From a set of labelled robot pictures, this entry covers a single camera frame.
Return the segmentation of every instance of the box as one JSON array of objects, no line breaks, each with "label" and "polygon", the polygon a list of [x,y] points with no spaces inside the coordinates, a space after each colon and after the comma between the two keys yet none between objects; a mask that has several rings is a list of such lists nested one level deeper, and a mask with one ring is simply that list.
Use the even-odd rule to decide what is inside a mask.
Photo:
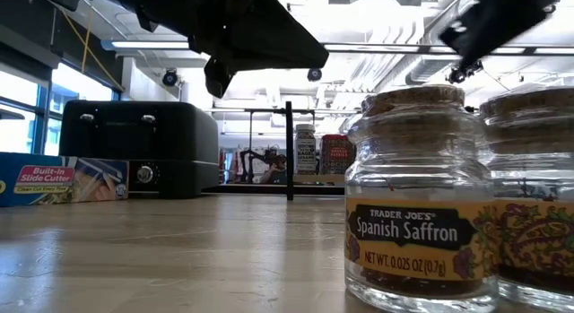
[{"label": "box", "polygon": [[0,152],[0,207],[127,199],[128,161]]}]

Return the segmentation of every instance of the yellow cable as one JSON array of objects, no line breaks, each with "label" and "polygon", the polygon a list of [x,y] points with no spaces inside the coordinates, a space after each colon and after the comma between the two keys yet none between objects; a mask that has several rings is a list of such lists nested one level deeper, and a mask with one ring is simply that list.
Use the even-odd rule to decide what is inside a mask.
[{"label": "yellow cable", "polygon": [[100,62],[100,60],[96,57],[95,54],[93,54],[93,52],[91,51],[90,48],[88,48],[86,42],[83,40],[82,35],[80,35],[80,33],[78,32],[78,30],[75,28],[74,24],[72,23],[72,20],[70,20],[70,17],[68,17],[68,15],[64,12],[61,11],[62,14],[64,15],[65,19],[68,21],[68,23],[70,24],[70,27],[72,27],[72,30],[74,31],[75,35],[78,37],[78,39],[82,42],[82,44],[84,44],[85,48],[88,50],[88,53],[90,53],[90,56],[93,57],[93,59],[96,61],[96,63],[98,64],[98,66],[101,68],[101,70],[106,74],[106,76],[114,83],[114,85],[116,85],[117,89],[119,89],[120,91],[124,92],[126,91],[124,89],[123,86],[121,86],[121,84],[119,84],[116,79],[114,79],[113,76],[111,76],[111,74],[108,72],[108,70],[106,70],[106,67],[104,67],[104,65],[102,65],[102,63]]},{"label": "yellow cable", "polygon": [[90,14],[88,15],[88,32],[86,32],[86,42],[83,45],[83,59],[82,59],[82,74],[86,67],[86,57],[88,57],[88,44],[90,44],[90,33],[91,33],[91,14],[93,9],[90,5]]}]

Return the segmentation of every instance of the toaster oven knob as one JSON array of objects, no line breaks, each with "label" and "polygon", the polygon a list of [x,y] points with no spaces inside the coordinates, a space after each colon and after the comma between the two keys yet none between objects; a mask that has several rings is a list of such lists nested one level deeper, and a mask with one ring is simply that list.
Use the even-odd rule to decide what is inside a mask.
[{"label": "toaster oven knob", "polygon": [[151,167],[142,165],[137,170],[137,180],[140,183],[150,183],[153,180],[153,170]]}]

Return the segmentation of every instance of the wooden tabletop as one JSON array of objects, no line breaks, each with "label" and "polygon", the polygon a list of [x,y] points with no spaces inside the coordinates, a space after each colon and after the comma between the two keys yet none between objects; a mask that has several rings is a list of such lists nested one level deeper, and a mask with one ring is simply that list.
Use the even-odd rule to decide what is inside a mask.
[{"label": "wooden tabletop", "polygon": [[3,208],[0,231],[0,312],[377,312],[344,291],[342,198]]}]

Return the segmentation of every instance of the glass wall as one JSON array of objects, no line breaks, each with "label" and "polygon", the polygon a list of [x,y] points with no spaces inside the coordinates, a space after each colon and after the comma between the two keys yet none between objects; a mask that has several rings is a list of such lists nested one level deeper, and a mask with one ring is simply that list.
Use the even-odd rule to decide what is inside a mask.
[{"label": "glass wall", "polygon": [[3,110],[11,113],[8,119],[0,117],[0,152],[58,155],[65,104],[71,100],[110,101],[115,96],[110,88],[65,64],[52,72],[49,96],[47,85],[16,74],[0,65],[0,114]]}]

